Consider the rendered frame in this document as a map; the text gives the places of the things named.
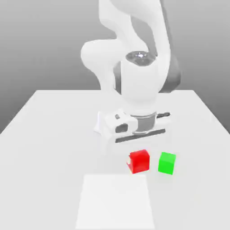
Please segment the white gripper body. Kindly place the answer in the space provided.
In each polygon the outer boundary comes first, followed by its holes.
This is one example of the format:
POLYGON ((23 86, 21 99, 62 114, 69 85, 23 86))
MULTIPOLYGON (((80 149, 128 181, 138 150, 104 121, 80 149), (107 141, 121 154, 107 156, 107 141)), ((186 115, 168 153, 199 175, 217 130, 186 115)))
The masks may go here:
POLYGON ((170 139, 170 126, 159 126, 147 134, 116 137, 112 150, 142 150, 161 145, 170 139))

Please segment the small red cube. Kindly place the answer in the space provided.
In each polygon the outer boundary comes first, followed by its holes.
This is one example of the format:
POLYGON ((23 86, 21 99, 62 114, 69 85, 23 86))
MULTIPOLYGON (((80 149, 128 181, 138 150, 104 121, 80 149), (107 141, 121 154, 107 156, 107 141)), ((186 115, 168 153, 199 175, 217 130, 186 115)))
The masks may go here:
POLYGON ((132 174, 149 170, 150 155, 147 150, 138 150, 129 154, 130 163, 127 164, 132 174))

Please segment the small green cube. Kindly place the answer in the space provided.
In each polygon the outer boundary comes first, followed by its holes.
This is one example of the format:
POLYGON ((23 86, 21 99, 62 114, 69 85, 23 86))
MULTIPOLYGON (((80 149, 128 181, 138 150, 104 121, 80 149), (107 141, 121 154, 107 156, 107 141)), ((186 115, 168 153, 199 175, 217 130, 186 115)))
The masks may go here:
POLYGON ((162 152, 159 158, 158 171, 161 173, 173 175, 175 161, 175 154, 162 152))

